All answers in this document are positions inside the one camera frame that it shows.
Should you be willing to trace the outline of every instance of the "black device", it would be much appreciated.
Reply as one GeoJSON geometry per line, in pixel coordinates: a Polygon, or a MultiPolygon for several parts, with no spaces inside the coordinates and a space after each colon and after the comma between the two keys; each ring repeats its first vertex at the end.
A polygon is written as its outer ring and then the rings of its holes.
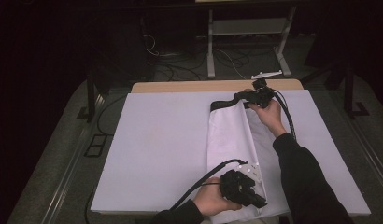
{"type": "Polygon", "coordinates": [[[253,204],[262,208],[267,205],[266,200],[255,193],[254,186],[255,181],[239,171],[230,170],[220,177],[220,192],[223,197],[244,206],[253,204]]]}

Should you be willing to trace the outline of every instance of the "table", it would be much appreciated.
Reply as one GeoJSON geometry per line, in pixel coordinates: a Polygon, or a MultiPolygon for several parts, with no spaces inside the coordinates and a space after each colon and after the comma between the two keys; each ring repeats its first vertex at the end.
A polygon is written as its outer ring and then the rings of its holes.
{"type": "MultiPolygon", "coordinates": [[[[146,215],[169,208],[206,173],[210,102],[233,99],[230,97],[235,91],[251,89],[251,82],[229,80],[135,84],[124,104],[92,210],[102,214],[146,215]]],[[[282,93],[289,105],[293,105],[290,106],[290,113],[296,133],[300,134],[298,142],[311,148],[348,212],[353,215],[369,214],[370,210],[308,91],[304,91],[295,79],[269,79],[267,83],[278,90],[296,90],[282,93]]],[[[262,139],[262,143],[270,147],[272,141],[269,137],[262,139]]],[[[256,150],[258,158],[263,158],[263,161],[259,161],[262,171],[276,170],[272,174],[262,173],[262,176],[270,176],[266,184],[271,182],[268,187],[271,191],[266,191],[267,200],[271,201],[268,201],[269,205],[263,212],[267,211],[265,216],[283,214],[287,212],[287,205],[283,203],[284,196],[280,196],[279,167],[273,167],[277,164],[275,152],[271,149],[268,155],[267,149],[263,152],[256,150]]]]}

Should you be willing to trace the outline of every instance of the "black sleeve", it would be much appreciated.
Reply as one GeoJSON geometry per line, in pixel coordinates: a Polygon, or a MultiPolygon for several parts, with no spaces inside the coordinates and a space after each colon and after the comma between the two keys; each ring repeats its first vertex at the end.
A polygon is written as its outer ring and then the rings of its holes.
{"type": "Polygon", "coordinates": [[[204,220],[192,200],[186,201],[174,211],[163,210],[157,214],[150,224],[199,224],[204,220]]]}
{"type": "Polygon", "coordinates": [[[284,133],[273,144],[294,223],[353,223],[311,152],[284,133]]]}

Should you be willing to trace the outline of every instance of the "floor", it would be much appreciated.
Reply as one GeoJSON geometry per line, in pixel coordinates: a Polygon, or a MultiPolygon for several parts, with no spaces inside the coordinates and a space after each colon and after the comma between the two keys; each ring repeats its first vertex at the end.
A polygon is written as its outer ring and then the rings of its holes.
{"type": "MultiPolygon", "coordinates": [[[[273,47],[278,43],[277,36],[239,36],[214,41],[217,80],[243,79],[260,72],[279,70],[273,53],[273,47]]],[[[289,39],[284,56],[292,78],[301,79],[316,70],[304,66],[313,41],[313,35],[289,39]]],[[[152,81],[207,80],[204,45],[196,47],[194,54],[160,52],[160,55],[152,81]]],[[[361,102],[370,116],[350,119],[342,108],[343,85],[335,91],[326,90],[323,83],[328,75],[323,74],[304,87],[310,90],[340,154],[372,211],[368,217],[354,217],[355,223],[383,223],[383,169],[376,160],[369,160],[379,158],[383,167],[383,106],[370,87],[355,77],[354,101],[361,102]],[[375,166],[381,169],[381,173],[374,169],[375,166]]],[[[116,88],[107,95],[99,96],[96,116],[87,123],[86,119],[77,119],[80,109],[87,106],[86,84],[83,83],[75,91],[9,224],[147,223],[147,217],[100,215],[89,211],[94,188],[110,149],[111,134],[116,130],[129,92],[127,88],[116,88]]]]}

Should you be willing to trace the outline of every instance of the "hand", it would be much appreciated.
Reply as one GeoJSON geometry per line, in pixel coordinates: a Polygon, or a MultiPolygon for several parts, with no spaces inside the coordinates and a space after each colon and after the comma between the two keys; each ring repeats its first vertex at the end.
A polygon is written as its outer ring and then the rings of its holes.
{"type": "Polygon", "coordinates": [[[233,203],[225,200],[220,193],[220,178],[211,177],[206,183],[214,183],[213,185],[202,186],[194,198],[194,203],[200,210],[203,216],[215,216],[216,214],[226,210],[239,210],[242,208],[241,204],[233,203]]]}
{"type": "Polygon", "coordinates": [[[287,132],[281,122],[281,105],[279,102],[271,100],[265,109],[255,104],[249,104],[249,108],[258,114],[261,122],[268,127],[275,137],[287,132]]]}

